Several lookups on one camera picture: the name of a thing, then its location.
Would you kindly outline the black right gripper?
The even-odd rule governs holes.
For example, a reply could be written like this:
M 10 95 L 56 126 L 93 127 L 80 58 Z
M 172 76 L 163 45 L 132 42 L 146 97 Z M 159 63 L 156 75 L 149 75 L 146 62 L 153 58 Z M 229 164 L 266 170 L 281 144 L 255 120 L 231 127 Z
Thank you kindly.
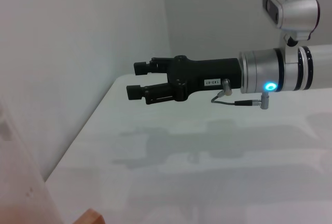
M 145 99 L 147 105 L 167 101 L 183 102 L 198 91 L 221 90 L 228 79 L 233 89 L 241 87 L 242 71 L 237 58 L 194 61 L 186 56 L 152 58 L 134 63 L 136 75 L 167 73 L 168 83 L 151 86 L 127 86 L 129 100 Z

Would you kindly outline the wooden dispenser stand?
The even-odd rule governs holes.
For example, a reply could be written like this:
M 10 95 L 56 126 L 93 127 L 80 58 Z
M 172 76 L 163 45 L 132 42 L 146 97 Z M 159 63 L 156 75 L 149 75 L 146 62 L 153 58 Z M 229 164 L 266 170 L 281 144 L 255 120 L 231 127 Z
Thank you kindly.
M 94 209 L 86 210 L 73 224 L 105 224 L 103 216 Z

